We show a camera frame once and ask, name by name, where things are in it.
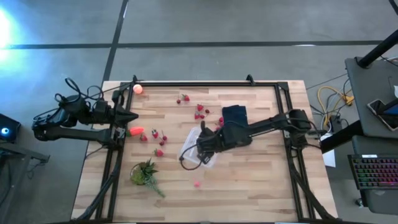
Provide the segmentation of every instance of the rgb keyboard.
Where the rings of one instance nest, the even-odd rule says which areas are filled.
[[[398,189],[398,154],[348,155],[356,188]]]

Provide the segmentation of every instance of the gray floor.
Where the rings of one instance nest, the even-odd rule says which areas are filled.
[[[9,19],[9,44],[111,43],[122,0],[2,0]],[[381,40],[397,27],[387,0],[156,0],[130,1],[120,43],[192,41]],[[307,87],[345,73],[344,59],[364,55],[374,46],[229,47],[191,49],[119,49],[110,80],[305,80]],[[53,108],[53,95],[100,85],[109,49],[0,50],[0,113],[23,125],[19,143],[51,155],[50,162],[26,179],[10,223],[51,223],[70,218],[87,142],[39,142],[32,117]],[[386,57],[397,56],[398,49]],[[326,83],[340,89],[346,76]],[[320,108],[318,86],[308,90]],[[325,101],[329,93],[322,94]],[[356,121],[355,106],[341,110]],[[344,158],[350,145],[339,148]],[[394,223],[397,217],[357,208],[352,180],[329,169],[339,217]]]

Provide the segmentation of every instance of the green plant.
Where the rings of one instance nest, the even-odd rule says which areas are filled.
[[[160,196],[165,197],[164,193],[157,187],[157,181],[153,176],[154,173],[158,172],[155,170],[155,163],[140,162],[131,169],[130,179],[134,184],[145,185],[149,189],[156,191]]]

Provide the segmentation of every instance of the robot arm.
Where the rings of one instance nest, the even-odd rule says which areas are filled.
[[[198,158],[207,164],[214,153],[247,146],[252,142],[252,137],[275,130],[289,132],[293,147],[302,147],[307,144],[305,134],[310,129],[310,122],[303,110],[290,110],[248,126],[225,121],[223,128],[216,132],[206,128],[202,121],[202,132],[197,140]]]
[[[120,130],[123,124],[138,118],[138,114],[126,111],[123,91],[113,92],[112,101],[114,107],[108,105],[107,101],[97,100],[90,108],[90,104],[78,95],[61,97],[59,108],[54,114],[34,119],[32,129],[34,135],[41,141],[54,141],[60,138],[81,139],[98,141],[102,145],[116,145],[118,139],[124,134]],[[111,124],[109,129],[99,131],[73,129],[81,124]]]

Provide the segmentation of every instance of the wooden table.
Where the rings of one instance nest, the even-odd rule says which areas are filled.
[[[288,83],[293,107],[305,110],[312,119],[304,82]],[[103,89],[119,84],[104,82]],[[176,100],[181,94],[188,94],[191,100],[178,105]],[[111,92],[105,94],[105,100],[111,103]],[[280,131],[254,137],[250,146],[218,154],[212,168],[200,167],[194,171],[181,168],[180,150],[190,130],[200,124],[200,120],[194,119],[199,103],[213,112],[204,119],[213,129],[224,106],[246,106],[249,123],[278,113],[275,91],[270,87],[145,87],[143,94],[133,96],[131,111],[139,114],[139,119],[128,126],[143,126],[149,140],[126,140],[114,222],[297,221]],[[164,146],[150,135],[152,128],[163,130],[167,135]],[[99,147],[98,143],[91,142],[88,153]],[[156,148],[165,152],[164,157],[154,157]],[[311,190],[328,212],[337,217],[321,151],[308,147],[303,155]],[[102,150],[85,161],[72,218],[82,214],[98,193],[105,157],[106,150]],[[129,180],[131,168],[150,157],[160,171],[155,177],[166,198],[145,186],[133,185]],[[195,180],[201,181],[201,187],[193,186]],[[303,194],[300,195],[306,211]]]

